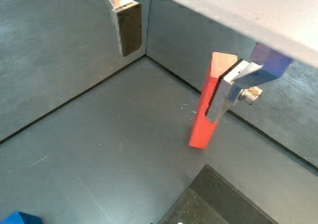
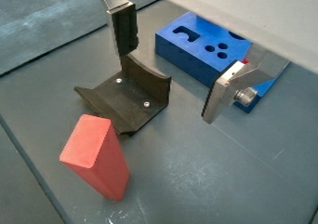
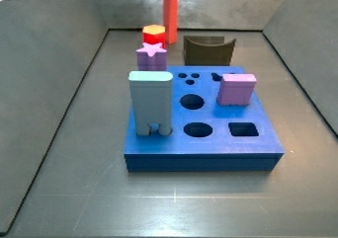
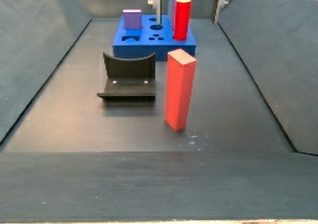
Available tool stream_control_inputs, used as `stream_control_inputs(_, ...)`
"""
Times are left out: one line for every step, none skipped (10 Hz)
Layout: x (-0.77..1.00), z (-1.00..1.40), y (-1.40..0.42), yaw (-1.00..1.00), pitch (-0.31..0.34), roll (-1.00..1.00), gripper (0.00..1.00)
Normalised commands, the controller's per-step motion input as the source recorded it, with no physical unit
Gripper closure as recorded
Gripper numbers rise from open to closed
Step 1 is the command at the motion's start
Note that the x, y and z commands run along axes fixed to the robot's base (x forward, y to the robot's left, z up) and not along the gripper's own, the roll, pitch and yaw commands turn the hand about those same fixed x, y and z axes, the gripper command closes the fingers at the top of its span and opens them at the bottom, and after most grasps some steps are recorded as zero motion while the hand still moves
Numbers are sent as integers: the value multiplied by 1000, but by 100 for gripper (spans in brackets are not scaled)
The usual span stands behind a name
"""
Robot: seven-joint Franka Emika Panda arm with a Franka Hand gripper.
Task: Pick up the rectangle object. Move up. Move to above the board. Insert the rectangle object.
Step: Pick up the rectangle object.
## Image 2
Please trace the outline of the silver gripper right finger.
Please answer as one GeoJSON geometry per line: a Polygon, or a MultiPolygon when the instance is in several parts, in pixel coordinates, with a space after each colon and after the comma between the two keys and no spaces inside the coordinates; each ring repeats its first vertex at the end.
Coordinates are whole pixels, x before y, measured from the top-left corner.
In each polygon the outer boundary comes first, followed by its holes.
{"type": "Polygon", "coordinates": [[[251,45],[247,63],[233,60],[209,88],[201,118],[210,124],[224,106],[237,101],[248,106],[256,97],[252,86],[273,79],[289,61],[261,46],[251,45]]]}

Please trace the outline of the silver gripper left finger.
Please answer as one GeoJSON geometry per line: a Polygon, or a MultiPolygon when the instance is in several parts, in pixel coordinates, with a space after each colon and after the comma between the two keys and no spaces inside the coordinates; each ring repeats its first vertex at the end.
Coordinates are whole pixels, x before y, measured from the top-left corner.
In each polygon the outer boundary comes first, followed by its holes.
{"type": "Polygon", "coordinates": [[[137,47],[134,3],[129,0],[100,0],[105,7],[108,25],[113,29],[117,56],[128,55],[137,47]]]}

